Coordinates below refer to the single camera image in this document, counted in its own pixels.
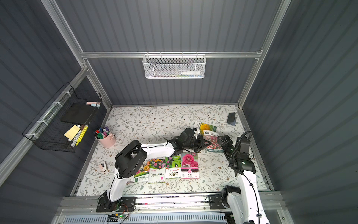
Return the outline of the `pink flowers white seed packet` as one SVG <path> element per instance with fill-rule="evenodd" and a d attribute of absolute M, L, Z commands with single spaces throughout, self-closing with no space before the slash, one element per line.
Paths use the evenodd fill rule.
<path fill-rule="evenodd" d="M 223 150 L 218 144 L 218 137 L 219 134 L 213 131 L 205 130 L 203 131 L 203 138 L 209 142 L 211 142 L 211 145 L 207 147 L 208 152 L 213 153 L 222 153 Z"/>

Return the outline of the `magenta zinnia seed packet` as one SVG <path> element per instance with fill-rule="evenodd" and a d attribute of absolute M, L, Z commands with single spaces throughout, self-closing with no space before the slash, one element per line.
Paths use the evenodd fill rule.
<path fill-rule="evenodd" d="M 199 179 L 199 160 L 197 153 L 181 154 L 181 179 Z"/>

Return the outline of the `green leaf purple seed packet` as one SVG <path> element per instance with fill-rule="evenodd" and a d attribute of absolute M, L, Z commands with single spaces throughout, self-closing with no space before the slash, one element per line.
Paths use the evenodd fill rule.
<path fill-rule="evenodd" d="M 165 178 L 176 179 L 180 178 L 181 172 L 181 156 L 172 156 L 165 158 Z"/>

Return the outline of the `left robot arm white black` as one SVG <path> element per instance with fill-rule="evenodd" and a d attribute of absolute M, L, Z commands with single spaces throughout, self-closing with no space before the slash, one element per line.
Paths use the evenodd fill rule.
<path fill-rule="evenodd" d="M 104 202 L 101 205 L 109 210 L 122 199 L 127 182 L 135 176 L 144 161 L 177 156 L 184 151 L 199 153 L 210 145 L 210 141 L 191 128 L 186 128 L 179 136 L 164 143 L 144 144 L 133 140 L 115 157 L 114 177 L 109 189 L 103 193 Z"/>

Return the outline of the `sunflowers moss rose seed packet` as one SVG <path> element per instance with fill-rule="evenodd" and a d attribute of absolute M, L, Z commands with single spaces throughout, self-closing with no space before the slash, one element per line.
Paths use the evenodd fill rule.
<path fill-rule="evenodd" d="M 163 183 L 165 181 L 166 164 L 162 159 L 151 159 L 148 163 L 148 183 Z"/>

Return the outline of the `mixed ranunculus seed packet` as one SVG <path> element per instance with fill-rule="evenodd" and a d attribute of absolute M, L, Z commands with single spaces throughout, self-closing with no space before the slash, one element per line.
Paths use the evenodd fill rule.
<path fill-rule="evenodd" d="M 135 183 L 146 183 L 149 180 L 149 165 L 145 164 L 140 167 L 134 176 Z"/>

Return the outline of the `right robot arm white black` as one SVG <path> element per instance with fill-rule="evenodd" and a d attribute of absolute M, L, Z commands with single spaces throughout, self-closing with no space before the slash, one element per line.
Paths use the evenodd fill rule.
<path fill-rule="evenodd" d="M 225 186 L 222 204 L 230 208 L 236 224 L 268 224 L 256 181 L 256 168 L 249 154 L 252 133 L 247 131 L 233 143 L 228 135 L 219 136 L 218 144 L 235 172 L 238 186 Z"/>

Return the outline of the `yellow marigold seed packet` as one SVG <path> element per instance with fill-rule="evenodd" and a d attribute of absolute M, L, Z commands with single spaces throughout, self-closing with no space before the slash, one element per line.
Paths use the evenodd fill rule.
<path fill-rule="evenodd" d="M 200 134 L 204 134 L 204 131 L 212 131 L 212 132 L 217 131 L 216 126 L 209 125 L 209 124 L 202 123 L 202 122 L 196 122 L 194 124 L 194 127 L 200 131 Z"/>

